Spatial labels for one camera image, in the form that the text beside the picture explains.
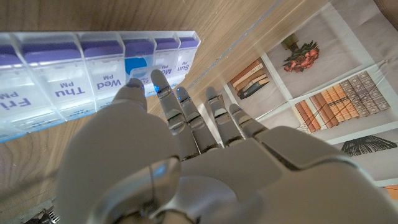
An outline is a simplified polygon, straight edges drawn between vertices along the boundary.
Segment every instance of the brown book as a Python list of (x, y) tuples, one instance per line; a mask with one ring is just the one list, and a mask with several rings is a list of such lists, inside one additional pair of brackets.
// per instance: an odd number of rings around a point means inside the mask
[(369, 74), (365, 71), (358, 75), (362, 84), (365, 86), (365, 89), (369, 92), (374, 103), (377, 105), (379, 110), (386, 110), (390, 108), (390, 105), (387, 103), (386, 99), (384, 99), (383, 95), (380, 93), (374, 81), (369, 76)]
[(315, 119), (314, 114), (311, 112), (310, 108), (308, 107), (307, 103), (303, 100), (300, 102), (301, 106), (303, 107), (305, 113), (308, 116), (308, 119), (311, 121), (312, 125), (316, 130), (321, 129), (321, 126), (319, 125), (318, 121)]
[(263, 67), (264, 65), (262, 64), (261, 58), (257, 59), (230, 81), (232, 86), (235, 88), (239, 83), (243, 82)]
[(295, 105), (295, 107), (297, 108), (298, 112), (300, 113), (301, 117), (303, 118), (305, 124), (308, 126), (310, 132), (316, 131), (315, 127), (313, 126), (312, 122), (310, 121), (307, 113), (304, 111), (304, 108), (301, 106), (301, 104), (297, 103)]
[(351, 115), (351, 117), (353, 117), (353, 118), (356, 118), (357, 116), (359, 116), (359, 113), (356, 111), (351, 100), (349, 100), (347, 94), (344, 92), (343, 87), (341, 87), (340, 84), (337, 84), (337, 85), (334, 85), (333, 88), (336, 90), (338, 97), (340, 97), (345, 108), (348, 110), (349, 115)]
[(259, 89), (261, 89), (267, 83), (269, 83), (268, 78), (263, 78), (262, 80), (251, 85), (247, 90), (245, 90), (245, 91), (243, 91), (243, 89), (239, 90), (238, 96), (241, 100), (243, 100), (243, 99), (253, 95), (255, 92), (257, 92)]
[(359, 99), (362, 101), (363, 105), (366, 107), (369, 114), (375, 114), (380, 111), (375, 102), (370, 97), (369, 92), (365, 89), (365, 86), (362, 84), (358, 76), (355, 75), (349, 78), (348, 81), (351, 84), (351, 86), (353, 86), (354, 91), (359, 96)]
[(260, 77), (253, 79), (245, 87), (242, 88), (242, 91), (246, 91), (248, 88), (250, 88), (250, 86), (253, 86), (256, 82), (258, 82), (260, 80), (265, 80), (265, 79), (269, 82), (267, 75), (261, 75)]
[(254, 72), (253, 75), (251, 75), (249, 78), (245, 79), (243, 82), (239, 83), (236, 87), (235, 90), (239, 91), (241, 89), (243, 89), (243, 87), (245, 87), (247, 84), (249, 84), (251, 81), (255, 80), (258, 77), (261, 77), (264, 75), (264, 71), (263, 69), (260, 69), (256, 72)]
[(343, 115), (344, 120), (351, 119), (351, 115), (349, 114), (346, 106), (343, 104), (343, 101), (338, 97), (336, 90), (333, 87), (327, 88), (326, 91), (329, 93), (331, 99), (336, 103), (336, 106), (340, 113)]
[(326, 111), (322, 108), (322, 105), (319, 103), (317, 98), (315, 96), (311, 96), (310, 100), (312, 104), (314, 105), (315, 109), (317, 109), (319, 115), (321, 116), (323, 122), (325, 122), (326, 127), (331, 128), (333, 127), (333, 124), (330, 121), (330, 118), (326, 114)]
[(308, 128), (307, 124), (305, 123), (305, 121), (304, 121), (304, 119), (303, 119), (303, 116), (301, 116), (301, 114), (300, 114), (300, 112), (298, 111), (297, 107), (296, 107), (296, 106), (292, 106), (292, 111), (293, 111), (294, 115), (296, 116), (296, 118), (298, 119), (298, 121), (299, 121), (299, 123), (300, 123), (300, 127), (298, 127), (297, 129), (298, 129), (299, 131), (303, 131), (303, 132), (305, 132), (305, 133), (307, 133), (307, 134), (310, 134), (311, 131), (310, 131), (310, 129)]
[(347, 94), (349, 100), (351, 100), (354, 105), (356, 111), (359, 114), (359, 117), (369, 116), (369, 112), (366, 109), (365, 105), (363, 105), (361, 99), (359, 99), (358, 94), (356, 94), (353, 86), (349, 84), (348, 80), (342, 81), (340, 83), (341, 87), (343, 87), (344, 92)]
[(307, 104), (308, 108), (310, 108), (311, 113), (313, 114), (315, 120), (317, 121), (317, 123), (319, 124), (319, 127), (321, 130), (324, 130), (328, 127), (326, 127), (325, 122), (323, 122), (321, 115), (319, 114), (319, 112), (317, 111), (317, 109), (315, 108), (315, 106), (313, 105), (313, 103), (311, 102), (311, 100), (309, 98), (304, 100), (305, 103)]
[(322, 94), (321, 93), (316, 94), (315, 98), (318, 100), (318, 102), (321, 105), (322, 109), (325, 110), (325, 113), (328, 115), (328, 118), (330, 119), (331, 124), (333, 126), (339, 125), (339, 122), (338, 122), (335, 114), (333, 114), (332, 110), (330, 109), (328, 103), (326, 102), (326, 100), (324, 99)]
[(321, 94), (322, 94), (323, 98), (325, 99), (326, 103), (328, 104), (328, 106), (330, 107), (331, 111), (335, 115), (335, 118), (337, 119), (337, 121), (343, 122), (345, 119), (344, 119), (343, 115), (340, 113), (340, 110), (337, 108), (336, 103), (333, 101), (330, 94), (326, 90), (323, 90), (321, 92)]

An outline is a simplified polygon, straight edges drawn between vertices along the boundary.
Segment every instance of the wood grain surface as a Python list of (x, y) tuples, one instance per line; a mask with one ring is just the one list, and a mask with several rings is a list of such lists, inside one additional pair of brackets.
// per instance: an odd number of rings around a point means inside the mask
[[(327, 0), (2, 0), (0, 29), (195, 30), (201, 45), (182, 85), (195, 104), (205, 89), (225, 83), (260, 57)], [(148, 111), (163, 117), (150, 97)], [(0, 222), (54, 196), (55, 177), (68, 141), (90, 119), (30, 133), (0, 144)]]

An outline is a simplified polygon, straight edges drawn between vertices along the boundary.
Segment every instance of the purple lid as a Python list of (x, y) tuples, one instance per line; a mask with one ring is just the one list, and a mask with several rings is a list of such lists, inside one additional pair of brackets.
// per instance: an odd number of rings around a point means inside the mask
[(152, 55), (154, 53), (155, 45), (153, 42), (146, 39), (124, 40), (126, 46), (125, 57), (136, 57), (144, 55)]
[(156, 50), (177, 49), (178, 42), (174, 38), (156, 38)]
[(60, 44), (25, 44), (22, 46), (22, 52), (28, 63), (80, 58), (80, 52), (73, 42)]
[(116, 40), (82, 42), (81, 47), (83, 48), (85, 57), (123, 53), (123, 48)]
[(22, 63), (11, 45), (0, 45), (0, 65), (15, 65)]
[(180, 48), (196, 47), (199, 44), (199, 41), (195, 40), (193, 37), (180, 37), (180, 40), (181, 40)]

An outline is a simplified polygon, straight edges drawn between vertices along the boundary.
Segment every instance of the metal joint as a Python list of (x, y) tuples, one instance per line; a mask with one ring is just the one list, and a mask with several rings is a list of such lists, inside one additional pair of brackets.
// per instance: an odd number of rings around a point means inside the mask
[(157, 92), (157, 96), (158, 96), (159, 99), (161, 100), (162, 98), (164, 98), (164, 97), (170, 95), (172, 92), (173, 92), (173, 90), (171, 89), (171, 87), (170, 87), (170, 86), (167, 86), (167, 87), (165, 87), (165, 88), (159, 90), (159, 91)]
[(181, 107), (184, 107), (185, 105), (192, 103), (192, 100), (190, 97), (184, 99), (183, 101), (180, 102), (181, 103)]
[(169, 129), (172, 131), (173, 135), (181, 133), (187, 122), (183, 114), (179, 113), (168, 120)]
[(218, 125), (227, 123), (228, 121), (231, 121), (231, 117), (229, 113), (223, 113), (217, 117), (215, 117), (215, 121)]
[(189, 126), (191, 126), (192, 131), (201, 129), (206, 125), (205, 120), (201, 116), (197, 116), (189, 121)]
[(223, 95), (218, 95), (216, 97), (213, 97), (212, 99), (208, 100), (208, 102), (209, 102), (209, 104), (212, 104), (212, 103), (214, 103), (214, 102), (216, 102), (218, 100), (224, 101)]

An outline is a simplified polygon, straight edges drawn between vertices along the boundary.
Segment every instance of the orange book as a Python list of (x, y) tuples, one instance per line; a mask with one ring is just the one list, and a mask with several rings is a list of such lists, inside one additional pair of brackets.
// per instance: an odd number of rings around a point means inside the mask
[(390, 185), (384, 188), (387, 189), (393, 200), (398, 200), (398, 185)]
[(336, 103), (331, 99), (330, 94), (326, 90), (323, 90), (321, 94), (324, 97), (328, 106), (330, 107), (331, 111), (337, 118), (338, 122), (343, 122), (345, 119), (343, 115), (340, 113), (340, 110), (337, 108)]
[(339, 122), (338, 122), (335, 114), (333, 114), (332, 110), (330, 109), (330, 106), (328, 105), (328, 103), (326, 102), (326, 100), (322, 96), (322, 94), (321, 93), (316, 94), (315, 98), (318, 100), (318, 102), (319, 102), (320, 106), (322, 107), (322, 109), (325, 110), (325, 112), (328, 115), (328, 118), (330, 119), (330, 122), (332, 123), (332, 125), (333, 126), (339, 125)]
[(340, 113), (343, 115), (344, 119), (345, 120), (351, 119), (352, 116), (349, 114), (346, 106), (344, 105), (340, 97), (338, 97), (336, 90), (333, 87), (330, 87), (327, 88), (326, 91), (329, 93), (331, 99), (336, 103), (336, 106), (340, 111)]
[(330, 121), (330, 118), (326, 114), (326, 111), (323, 109), (323, 106), (319, 103), (317, 100), (316, 96), (311, 96), (310, 100), (312, 104), (314, 105), (315, 109), (317, 109), (319, 115), (321, 116), (323, 122), (325, 123), (327, 128), (333, 127), (333, 124)]
[(235, 87), (235, 90), (236, 90), (236, 91), (239, 91), (239, 90), (243, 89), (243, 88), (244, 88), (247, 84), (249, 84), (251, 81), (255, 80), (256, 78), (258, 78), (258, 77), (260, 77), (260, 76), (262, 76), (262, 75), (264, 75), (263, 69), (260, 69), (260, 70), (258, 70), (258, 71), (256, 71), (256, 72), (254, 72), (254, 74), (251, 75), (249, 78), (247, 78), (247, 79), (245, 79), (243, 82), (239, 83), (239, 84)]
[(340, 84), (337, 84), (334, 85), (333, 88), (336, 90), (338, 97), (340, 97), (340, 99), (342, 100), (351, 117), (355, 118), (359, 116), (359, 113), (356, 111), (351, 100), (349, 100), (346, 92), (343, 90), (343, 87), (341, 87)]
[(315, 127), (313, 126), (313, 124), (311, 123), (311, 121), (308, 118), (308, 115), (306, 114), (306, 112), (304, 111), (303, 107), (301, 106), (300, 103), (295, 104), (295, 107), (298, 111), (298, 113), (301, 115), (306, 127), (308, 128), (308, 130), (310, 130), (310, 132), (314, 132), (316, 131)]
[(308, 107), (307, 103), (303, 100), (300, 102), (300, 105), (303, 107), (305, 113), (307, 114), (309, 120), (311, 121), (312, 125), (316, 130), (321, 129), (321, 126), (319, 125), (318, 121), (315, 119), (315, 116), (311, 112), (310, 108)]
[(264, 65), (262, 64), (261, 58), (257, 59), (230, 81), (232, 86), (235, 88), (238, 84), (249, 78), (256, 71), (262, 69), (263, 67)]

